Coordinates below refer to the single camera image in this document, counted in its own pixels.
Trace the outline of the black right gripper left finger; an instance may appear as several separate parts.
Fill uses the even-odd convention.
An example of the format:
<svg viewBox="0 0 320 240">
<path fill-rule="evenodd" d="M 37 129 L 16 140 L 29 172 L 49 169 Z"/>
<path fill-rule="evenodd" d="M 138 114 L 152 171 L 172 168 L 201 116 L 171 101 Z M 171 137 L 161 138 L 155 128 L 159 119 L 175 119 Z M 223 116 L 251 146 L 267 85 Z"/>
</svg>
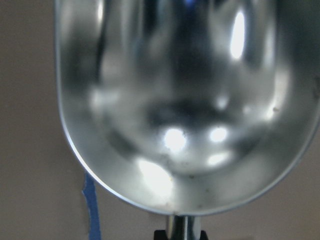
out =
<svg viewBox="0 0 320 240">
<path fill-rule="evenodd" d="M 153 240 L 168 240 L 165 230 L 155 230 L 153 233 Z"/>
</svg>

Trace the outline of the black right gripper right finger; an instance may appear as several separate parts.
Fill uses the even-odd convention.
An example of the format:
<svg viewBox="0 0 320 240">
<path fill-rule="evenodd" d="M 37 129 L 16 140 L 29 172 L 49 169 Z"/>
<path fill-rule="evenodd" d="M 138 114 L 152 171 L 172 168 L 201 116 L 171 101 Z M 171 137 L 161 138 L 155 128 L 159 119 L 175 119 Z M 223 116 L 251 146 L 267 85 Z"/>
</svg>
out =
<svg viewBox="0 0 320 240">
<path fill-rule="evenodd" d="M 200 231 L 200 238 L 199 240 L 208 240 L 208 235 L 204 230 Z"/>
</svg>

